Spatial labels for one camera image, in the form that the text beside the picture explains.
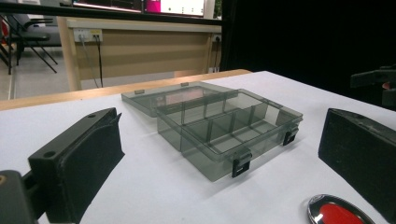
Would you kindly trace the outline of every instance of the white table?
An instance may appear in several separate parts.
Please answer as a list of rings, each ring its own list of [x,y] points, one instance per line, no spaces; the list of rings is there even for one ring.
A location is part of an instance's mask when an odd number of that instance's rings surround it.
[[[276,147],[238,176],[206,179],[156,131],[156,119],[120,94],[0,111],[0,170],[29,170],[27,158],[91,112],[122,113],[124,158],[86,211],[88,223],[309,223],[306,207],[325,193],[357,205],[375,223],[386,220],[318,158],[328,108],[360,113],[396,130],[396,113],[268,72],[205,82],[246,89],[304,114],[296,139]],[[48,223],[44,215],[39,223]]]

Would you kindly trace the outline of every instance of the plastic storage box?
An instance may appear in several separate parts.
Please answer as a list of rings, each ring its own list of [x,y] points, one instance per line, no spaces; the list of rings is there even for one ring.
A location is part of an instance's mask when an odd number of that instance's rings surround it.
[[[248,170],[250,161],[294,140],[303,115],[246,90],[203,82],[123,93],[158,133],[209,180]]]

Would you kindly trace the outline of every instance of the power outlet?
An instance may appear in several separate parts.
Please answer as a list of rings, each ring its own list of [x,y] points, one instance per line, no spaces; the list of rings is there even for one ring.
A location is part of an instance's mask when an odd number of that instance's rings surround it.
[[[96,42],[97,38],[100,42],[103,41],[101,29],[74,28],[73,32],[76,42]]]
[[[221,34],[213,34],[212,36],[212,41],[213,42],[221,42]]]

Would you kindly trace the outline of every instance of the floor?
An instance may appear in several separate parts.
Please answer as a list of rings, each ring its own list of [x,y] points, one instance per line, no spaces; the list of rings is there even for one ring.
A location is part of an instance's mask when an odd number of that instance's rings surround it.
[[[54,73],[31,49],[24,51],[19,65],[16,65],[16,57],[13,56],[11,75],[8,74],[7,66],[0,61],[1,101],[69,91],[62,48],[46,48],[46,50],[58,64],[55,64],[41,49],[37,49],[37,52],[53,66],[57,73]],[[105,87],[108,87],[171,77],[174,77],[173,72],[104,78],[103,83]],[[96,79],[96,83],[100,85],[100,80]],[[83,90],[96,88],[93,79],[82,81],[81,86]]]

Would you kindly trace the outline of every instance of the black wall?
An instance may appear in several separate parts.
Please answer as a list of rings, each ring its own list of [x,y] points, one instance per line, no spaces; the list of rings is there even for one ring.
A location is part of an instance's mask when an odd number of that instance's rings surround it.
[[[381,105],[381,84],[350,76],[396,63],[396,5],[348,1],[223,0],[220,70],[270,71]]]

